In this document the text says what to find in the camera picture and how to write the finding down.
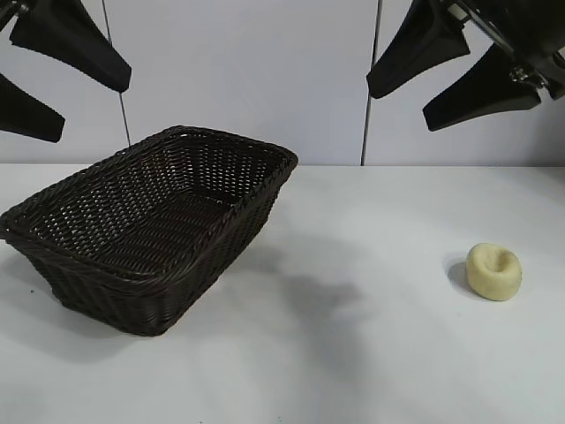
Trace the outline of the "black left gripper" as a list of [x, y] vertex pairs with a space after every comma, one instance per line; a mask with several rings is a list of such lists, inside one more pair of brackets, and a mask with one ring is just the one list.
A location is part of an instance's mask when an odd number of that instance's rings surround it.
[[[19, 13], [20, 1], [1, 0], [0, 26]], [[85, 73], [105, 87], [125, 92], [132, 68], [112, 47], [79, 0], [26, 3], [10, 34], [13, 45], [41, 53]], [[58, 143], [65, 119], [1, 75], [1, 130]]]

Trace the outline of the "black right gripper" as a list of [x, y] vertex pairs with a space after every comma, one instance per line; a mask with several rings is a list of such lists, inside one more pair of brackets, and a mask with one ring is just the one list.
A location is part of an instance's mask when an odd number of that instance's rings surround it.
[[385, 97], [419, 74], [468, 55], [467, 22], [492, 45], [423, 108], [429, 131], [530, 110], [541, 103], [539, 90], [554, 100], [564, 96], [563, 1], [436, 0], [411, 3], [394, 39], [366, 76], [370, 96]]

